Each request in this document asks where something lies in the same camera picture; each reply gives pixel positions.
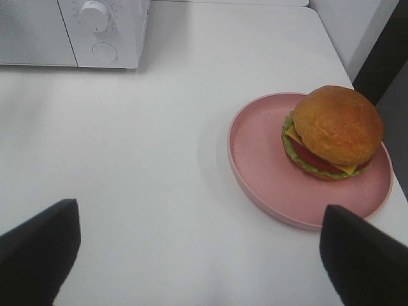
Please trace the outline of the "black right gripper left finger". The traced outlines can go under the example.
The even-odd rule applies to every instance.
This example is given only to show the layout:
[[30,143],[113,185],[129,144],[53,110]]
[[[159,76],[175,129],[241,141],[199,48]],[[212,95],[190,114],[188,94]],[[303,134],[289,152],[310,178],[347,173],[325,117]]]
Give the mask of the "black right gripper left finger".
[[1,235],[1,305],[53,305],[80,248],[75,199],[58,201]]

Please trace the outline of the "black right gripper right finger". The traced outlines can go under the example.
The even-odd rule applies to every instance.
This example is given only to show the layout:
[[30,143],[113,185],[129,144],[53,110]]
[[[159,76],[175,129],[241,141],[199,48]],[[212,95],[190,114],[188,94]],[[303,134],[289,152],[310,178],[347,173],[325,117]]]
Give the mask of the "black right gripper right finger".
[[319,253],[344,305],[407,305],[407,246],[340,205],[328,205]]

